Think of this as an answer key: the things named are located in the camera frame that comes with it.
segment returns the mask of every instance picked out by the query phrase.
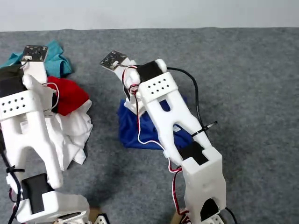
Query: gray carpet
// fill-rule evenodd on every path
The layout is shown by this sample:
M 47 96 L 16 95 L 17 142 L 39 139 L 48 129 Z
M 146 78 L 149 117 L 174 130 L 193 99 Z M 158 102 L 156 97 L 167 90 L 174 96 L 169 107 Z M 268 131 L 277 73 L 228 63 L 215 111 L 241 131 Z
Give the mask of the gray carpet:
M 299 28 L 5 32 L 0 64 L 26 44 L 53 39 L 75 69 L 68 78 L 93 101 L 88 158 L 64 172 L 62 192 L 84 195 L 112 224 L 167 224 L 174 213 L 172 175 L 162 152 L 125 149 L 118 141 L 121 83 L 99 66 L 115 49 L 138 63 L 162 58 L 196 77 L 204 122 L 219 122 L 209 137 L 223 155 L 227 205 L 239 223 L 299 223 Z M 173 76 L 195 114 L 191 81 Z M 37 155 L 29 158 L 29 174 L 44 171 Z M 6 223 L 11 203 L 3 163 L 0 170 L 0 219 Z M 183 203 L 181 176 L 177 189 Z

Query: white cloth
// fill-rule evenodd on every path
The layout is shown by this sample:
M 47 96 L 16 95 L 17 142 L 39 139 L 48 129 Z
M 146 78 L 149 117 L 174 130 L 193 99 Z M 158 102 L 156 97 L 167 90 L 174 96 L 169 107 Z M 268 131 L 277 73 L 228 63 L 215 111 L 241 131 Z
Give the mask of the white cloth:
M 49 136 L 55 145 L 61 170 L 66 170 L 72 160 L 83 164 L 86 159 L 83 149 L 93 128 L 86 113 L 91 105 L 91 100 L 87 100 L 67 116 L 57 113 L 53 118 L 46 118 Z

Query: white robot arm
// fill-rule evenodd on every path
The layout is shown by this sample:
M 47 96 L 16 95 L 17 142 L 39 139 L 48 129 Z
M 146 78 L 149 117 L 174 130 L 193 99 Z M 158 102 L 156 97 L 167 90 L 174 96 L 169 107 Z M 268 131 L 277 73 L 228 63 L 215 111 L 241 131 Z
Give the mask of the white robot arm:
M 127 96 L 125 106 L 137 115 L 138 122 L 140 116 L 148 112 L 161 145 L 156 143 L 164 150 L 167 159 L 180 166 L 176 170 L 170 166 L 170 171 L 176 174 L 183 171 L 186 210 L 178 209 L 174 197 L 178 214 L 186 214 L 184 221 L 189 218 L 192 224 L 223 223 L 218 216 L 226 207 L 222 155 L 206 136 L 204 131 L 208 127 L 202 127 L 190 113 L 165 62 L 158 59 L 145 65 L 136 65 L 126 55 L 112 51 L 101 61 L 101 65 L 113 71 L 122 81 Z M 163 110 L 159 103 L 162 100 L 167 101 L 170 111 Z M 191 134 L 194 142 L 177 149 L 173 138 L 175 124 Z
M 63 177 L 45 123 L 45 114 L 57 104 L 52 103 L 53 89 L 46 86 L 46 54 L 46 46 L 26 46 L 21 67 L 0 70 L 1 155 L 7 166 L 7 183 L 17 194 L 8 223 L 16 218 L 21 223 L 91 224 L 86 198 L 55 191 L 63 185 Z M 29 148 L 42 158 L 47 173 L 24 179 Z

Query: white wall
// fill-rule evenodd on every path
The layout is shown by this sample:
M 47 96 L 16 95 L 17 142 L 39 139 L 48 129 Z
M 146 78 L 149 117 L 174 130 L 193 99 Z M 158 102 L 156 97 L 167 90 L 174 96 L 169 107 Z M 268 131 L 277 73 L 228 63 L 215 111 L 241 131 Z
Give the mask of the white wall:
M 0 31 L 299 27 L 299 0 L 0 0 Z

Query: blue cloth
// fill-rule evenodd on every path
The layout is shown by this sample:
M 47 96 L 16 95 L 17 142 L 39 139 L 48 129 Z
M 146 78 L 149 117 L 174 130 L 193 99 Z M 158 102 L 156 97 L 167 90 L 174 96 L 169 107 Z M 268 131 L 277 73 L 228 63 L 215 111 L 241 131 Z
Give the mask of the blue cloth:
M 45 60 L 45 68 L 48 76 L 55 76 L 57 78 L 63 77 L 69 73 L 72 73 L 70 61 L 62 56 L 64 52 L 57 41 L 51 41 L 47 44 L 48 55 Z M 13 53 L 10 58 L 0 66 L 0 68 L 5 66 L 10 66 L 17 64 L 22 59 L 21 53 Z
M 144 148 L 144 149 L 161 149 L 157 144 L 150 142 L 149 144 L 143 145 L 137 140 L 138 136 L 138 126 L 137 126 L 137 116 L 131 112 L 128 108 L 124 106 L 125 100 L 122 99 L 120 102 L 120 107 L 117 111 L 119 117 L 119 139 L 126 148 Z M 161 106 L 166 111 L 170 110 L 167 102 L 161 101 Z M 174 143 L 177 148 L 182 148 L 189 145 L 192 142 L 191 135 L 182 129 L 180 126 L 176 125 L 177 131 L 173 132 Z M 145 112 L 140 117 L 140 140 L 146 142 L 149 140 L 155 140 L 159 142 L 157 130 L 150 119 L 150 116 Z

